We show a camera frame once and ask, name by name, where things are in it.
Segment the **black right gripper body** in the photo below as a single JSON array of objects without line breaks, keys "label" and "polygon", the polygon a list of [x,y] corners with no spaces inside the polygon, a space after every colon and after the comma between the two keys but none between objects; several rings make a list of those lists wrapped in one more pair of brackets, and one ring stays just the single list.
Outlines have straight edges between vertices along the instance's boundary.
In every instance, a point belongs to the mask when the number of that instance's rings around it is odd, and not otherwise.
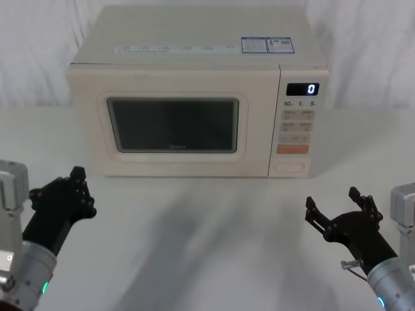
[{"label": "black right gripper body", "polygon": [[330,220],[325,240],[345,246],[355,260],[362,262],[368,275],[378,264],[397,257],[397,253],[379,232],[383,215],[379,212],[355,211]]}]

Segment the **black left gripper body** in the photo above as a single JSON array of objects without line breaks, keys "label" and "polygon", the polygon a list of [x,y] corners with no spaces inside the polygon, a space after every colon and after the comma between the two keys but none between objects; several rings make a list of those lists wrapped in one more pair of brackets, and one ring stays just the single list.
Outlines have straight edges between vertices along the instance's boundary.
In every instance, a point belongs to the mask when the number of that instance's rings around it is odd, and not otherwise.
[{"label": "black left gripper body", "polygon": [[29,198],[34,214],[23,231],[23,240],[57,256],[74,224],[80,196],[71,190],[33,189]]}]

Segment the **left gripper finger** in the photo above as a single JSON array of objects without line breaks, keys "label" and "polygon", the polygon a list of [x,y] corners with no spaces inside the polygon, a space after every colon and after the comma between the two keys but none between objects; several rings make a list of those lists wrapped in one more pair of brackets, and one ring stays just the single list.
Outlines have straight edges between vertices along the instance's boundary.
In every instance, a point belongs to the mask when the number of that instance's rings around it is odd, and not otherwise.
[{"label": "left gripper finger", "polygon": [[40,188],[29,191],[32,208],[39,208],[43,200],[77,198],[80,196],[81,167],[75,166],[67,177],[57,177]]},{"label": "left gripper finger", "polygon": [[75,183],[79,197],[76,219],[83,220],[94,218],[97,214],[97,210],[94,206],[95,199],[89,192],[84,167],[75,167]]}]

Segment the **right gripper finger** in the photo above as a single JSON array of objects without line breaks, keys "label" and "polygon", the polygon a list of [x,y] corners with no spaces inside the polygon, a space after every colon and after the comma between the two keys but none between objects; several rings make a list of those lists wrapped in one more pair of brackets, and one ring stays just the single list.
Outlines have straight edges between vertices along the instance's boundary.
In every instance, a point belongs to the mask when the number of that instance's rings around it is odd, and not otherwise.
[{"label": "right gripper finger", "polygon": [[308,196],[305,203],[306,214],[305,221],[311,224],[327,242],[333,241],[333,223],[332,221],[323,215],[314,200]]},{"label": "right gripper finger", "polygon": [[362,195],[356,187],[351,187],[348,196],[359,206],[361,211],[368,217],[369,221],[373,223],[376,231],[380,229],[379,222],[383,220],[383,215],[379,212],[373,196]]}]

